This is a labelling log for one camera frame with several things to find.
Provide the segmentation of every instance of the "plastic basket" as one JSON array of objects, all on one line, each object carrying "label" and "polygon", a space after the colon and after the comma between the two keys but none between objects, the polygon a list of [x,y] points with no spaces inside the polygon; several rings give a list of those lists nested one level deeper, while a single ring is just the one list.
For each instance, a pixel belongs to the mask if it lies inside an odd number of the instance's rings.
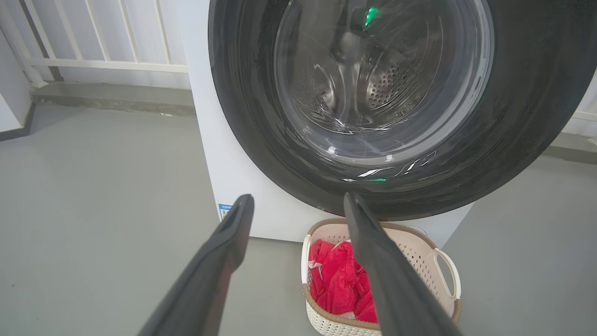
[{"label": "plastic basket", "polygon": [[[398,245],[411,265],[438,299],[446,313],[457,322],[462,313],[460,278],[452,260],[438,249],[427,236],[411,228],[381,223],[387,235]],[[328,313],[311,297],[311,274],[308,267],[311,243],[318,239],[337,244],[350,239],[345,219],[328,219],[315,224],[304,239],[301,256],[301,279],[307,301],[309,322],[324,336],[381,335],[379,324],[347,319]],[[445,260],[452,274],[454,289],[450,291],[439,268],[438,257]]]}]

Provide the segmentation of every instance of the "brown basket rim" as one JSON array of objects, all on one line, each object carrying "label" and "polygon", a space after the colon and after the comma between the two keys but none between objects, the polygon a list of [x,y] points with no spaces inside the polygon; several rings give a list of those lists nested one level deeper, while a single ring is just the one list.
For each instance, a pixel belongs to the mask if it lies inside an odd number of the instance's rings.
[{"label": "brown basket rim", "polygon": [[[312,236],[313,233],[315,232],[315,230],[319,229],[320,227],[322,227],[324,225],[328,225],[328,224],[344,224],[344,225],[346,225],[347,223],[346,223],[346,218],[325,219],[325,220],[319,221],[315,225],[313,225],[307,234]],[[383,227],[383,228],[388,228],[391,230],[399,230],[399,231],[411,233],[411,234],[421,238],[425,243],[427,243],[427,245],[429,245],[429,247],[431,247],[431,249],[436,249],[438,247],[437,245],[435,245],[435,243],[433,241],[431,241],[431,239],[429,239],[429,237],[423,235],[422,233],[418,232],[417,230],[414,230],[414,229],[411,229],[408,227],[404,227],[399,224],[391,224],[391,223],[387,223],[387,222],[380,222],[380,224],[381,224],[381,227]],[[307,300],[307,303],[311,306],[311,308],[313,308],[313,310],[317,314],[321,315],[324,319],[330,320],[335,323],[354,326],[357,328],[381,330],[379,327],[379,323],[351,320],[351,319],[347,319],[346,317],[341,317],[339,315],[334,315],[332,313],[325,311],[323,308],[321,308],[315,302],[315,300],[311,296],[310,288],[306,283],[303,284],[303,293],[304,293],[305,299]],[[454,321],[455,323],[458,322],[460,320],[461,316],[462,316],[462,301],[460,299],[456,299],[454,301],[454,313],[452,314],[452,321]]]}]

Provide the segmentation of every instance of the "washing machine door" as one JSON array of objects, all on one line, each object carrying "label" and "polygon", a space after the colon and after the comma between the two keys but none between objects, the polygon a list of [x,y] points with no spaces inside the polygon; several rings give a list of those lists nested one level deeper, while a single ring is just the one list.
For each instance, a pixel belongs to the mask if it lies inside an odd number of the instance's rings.
[{"label": "washing machine door", "polygon": [[597,63],[593,0],[212,0],[210,57],[253,162],[305,203],[446,212],[526,168]]}]

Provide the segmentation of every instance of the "green light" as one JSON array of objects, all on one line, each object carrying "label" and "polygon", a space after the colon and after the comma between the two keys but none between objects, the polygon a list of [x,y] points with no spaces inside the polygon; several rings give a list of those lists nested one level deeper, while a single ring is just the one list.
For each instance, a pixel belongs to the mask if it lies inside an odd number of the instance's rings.
[{"label": "green light", "polygon": [[369,8],[369,11],[367,12],[367,17],[365,18],[365,27],[367,27],[378,14],[379,10],[377,8]]}]

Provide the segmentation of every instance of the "red garment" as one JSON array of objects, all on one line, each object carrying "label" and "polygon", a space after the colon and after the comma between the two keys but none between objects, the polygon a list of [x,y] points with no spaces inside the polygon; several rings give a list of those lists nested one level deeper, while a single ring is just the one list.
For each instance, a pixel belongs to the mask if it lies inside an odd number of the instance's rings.
[{"label": "red garment", "polygon": [[355,260],[350,242],[337,246],[317,240],[309,251],[311,296],[332,314],[354,314],[377,323],[371,286],[365,269]]}]

